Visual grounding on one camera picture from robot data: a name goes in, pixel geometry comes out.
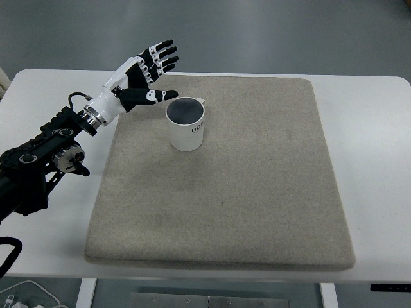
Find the white and black hand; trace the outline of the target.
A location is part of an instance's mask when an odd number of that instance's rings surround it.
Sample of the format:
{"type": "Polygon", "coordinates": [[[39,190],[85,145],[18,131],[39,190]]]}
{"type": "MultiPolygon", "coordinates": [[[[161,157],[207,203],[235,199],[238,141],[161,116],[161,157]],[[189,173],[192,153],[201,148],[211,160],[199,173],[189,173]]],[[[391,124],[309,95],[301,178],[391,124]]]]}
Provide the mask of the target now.
{"type": "Polygon", "coordinates": [[[148,106],[178,96],[175,90],[152,90],[150,87],[164,73],[175,68],[178,57],[173,40],[152,45],[126,60],[103,84],[101,94],[85,107],[98,125],[106,126],[119,114],[135,106],[148,106]]]}

